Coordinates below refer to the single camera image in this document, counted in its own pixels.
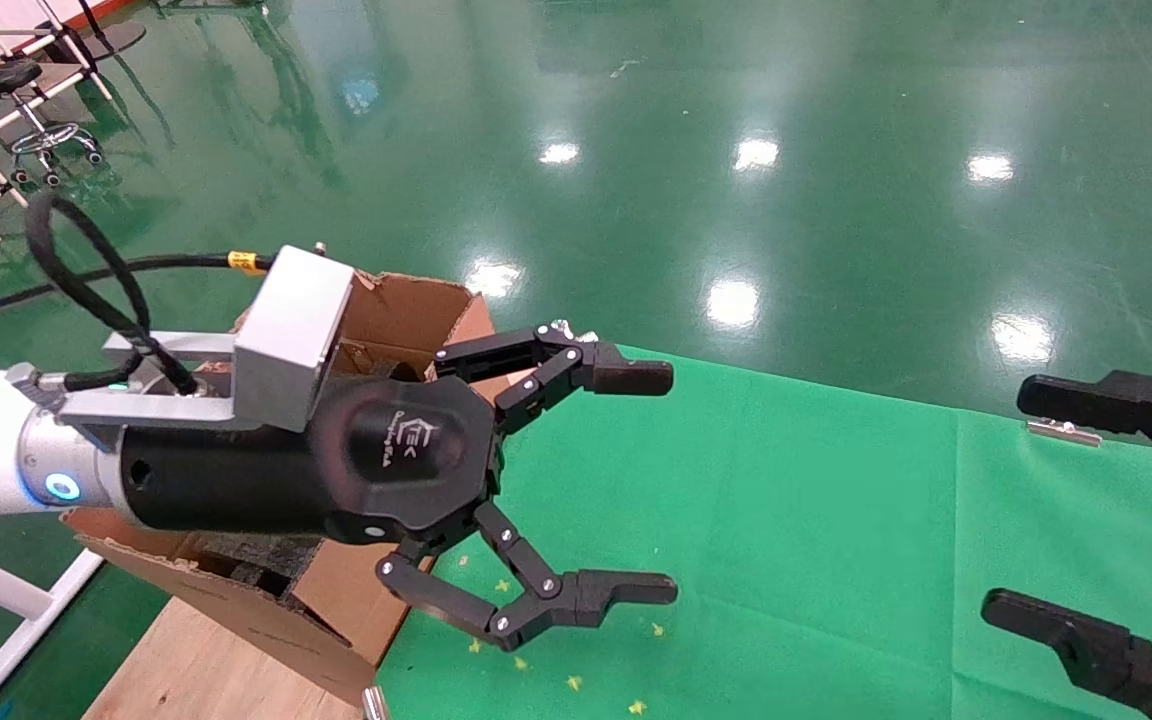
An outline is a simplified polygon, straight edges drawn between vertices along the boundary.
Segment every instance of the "small metal object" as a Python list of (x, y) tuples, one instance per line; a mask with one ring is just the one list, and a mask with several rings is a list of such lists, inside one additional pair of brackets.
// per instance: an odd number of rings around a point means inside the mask
[(43, 374), (29, 363), (17, 363), (8, 367), (6, 381), (17, 388), (20, 395), (29, 397), (33, 404), (53, 414), (65, 406), (65, 376)]
[(1078, 425), (1075, 425), (1074, 423), (1061, 423), (1061, 420), (1048, 420), (1044, 418), (1041, 420), (1029, 420), (1025, 423), (1025, 427), (1029, 427), (1029, 432), (1032, 432), (1036, 435), (1064, 439), (1064, 441), (1076, 442), (1087, 447), (1101, 447), (1100, 435), (1087, 432), (1087, 430), (1079, 429)]
[(362, 691), (362, 717), (364, 720), (389, 720), (389, 705), (380, 685), (372, 685)]

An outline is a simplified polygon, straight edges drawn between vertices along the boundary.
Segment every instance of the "wooden board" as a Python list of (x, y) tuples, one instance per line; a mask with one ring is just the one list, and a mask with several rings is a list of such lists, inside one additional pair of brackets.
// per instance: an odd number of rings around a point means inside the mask
[(358, 720), (362, 711), (173, 598), (83, 720)]

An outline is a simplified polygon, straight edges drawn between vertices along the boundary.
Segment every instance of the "green floor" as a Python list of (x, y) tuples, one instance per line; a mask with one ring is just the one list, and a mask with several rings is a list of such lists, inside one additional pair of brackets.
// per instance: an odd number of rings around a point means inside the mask
[[(1043, 370), (1152, 373), (1152, 1), (266, 8), (132, 8), (120, 103), (52, 108), (105, 142), (67, 187), (124, 253), (325, 241), (470, 282), (502, 328), (987, 414)], [(0, 209), (1, 295), (38, 273)], [(146, 290), (157, 327), (215, 331), (255, 283)], [(0, 316), (0, 365), (100, 366), (103, 336), (38, 302)], [(36, 582), (71, 546), (0, 523)], [(103, 571), (0, 715), (81, 715), (161, 602)]]

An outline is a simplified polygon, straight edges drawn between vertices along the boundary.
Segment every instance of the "silver mounting bracket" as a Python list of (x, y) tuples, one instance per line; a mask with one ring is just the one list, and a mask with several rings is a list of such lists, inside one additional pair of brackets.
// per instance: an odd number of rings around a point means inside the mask
[(1025, 423), (1029, 432), (1036, 435), (1064, 439), (1068, 442), (1085, 445), (1087, 447), (1101, 447), (1101, 437), (1087, 430), (1079, 429), (1074, 423), (1061, 423), (1061, 420), (1029, 420)]

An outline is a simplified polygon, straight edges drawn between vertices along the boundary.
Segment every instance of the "coiled black cable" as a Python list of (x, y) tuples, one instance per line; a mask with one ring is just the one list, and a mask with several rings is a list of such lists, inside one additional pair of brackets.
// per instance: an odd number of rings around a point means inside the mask
[[(109, 266), (109, 274), (123, 288), (128, 301), (131, 302), (132, 313), (136, 314), (136, 319), (128, 318), (122, 311), (111, 305), (108, 301), (101, 297), (99, 293), (93, 291), (91, 287), (88, 287), (88, 282), (82, 281), (78, 274), (69, 270), (69, 266), (65, 265), (58, 258), (55, 237), (52, 236), (51, 232), (52, 210), (58, 211), (58, 213), (68, 218), (70, 222), (77, 225), (79, 232), (83, 233), (83, 237), (88, 238), (88, 242), (91, 243), (96, 252)], [(70, 300), (77, 302), (79, 306), (83, 306), (97, 320), (100, 320), (106, 327), (123, 336), (131, 343), (132, 349), (136, 351), (136, 355), (127, 363), (114, 370), (106, 370), (106, 372), (101, 373), (69, 373), (65, 376), (65, 388), (67, 391), (77, 392), (105, 387), (114, 382), (124, 382), (131, 377), (132, 372), (136, 372), (137, 367), (141, 367), (141, 363), (144, 359), (152, 359), (159, 366), (164, 377), (168, 379), (168, 382), (172, 382), (172, 386), (177, 389), (180, 395), (192, 395), (197, 392), (198, 384), (195, 381), (194, 374), (184, 365), (180, 364), (180, 361), (175, 359), (170, 353), (164, 350), (159, 341), (150, 336), (150, 309), (147, 309), (145, 302), (145, 293), (141, 291), (141, 283), (136, 282), (136, 278), (132, 276), (132, 271), (129, 268), (127, 262), (123, 260), (122, 256), (119, 256), (118, 251), (109, 243), (109, 238), (105, 237), (105, 233), (101, 233), (101, 229), (96, 227), (96, 223), (92, 222), (91, 218), (88, 218), (86, 213), (83, 213), (82, 210), (78, 210), (77, 205), (65, 199), (65, 197), (55, 196), (51, 191), (41, 192), (35, 196), (32, 202), (29, 202), (29, 209), (26, 210), (26, 242), (29, 253), (33, 256), (41, 272), (47, 275), (47, 279), (56, 287), (56, 290), (68, 295)]]

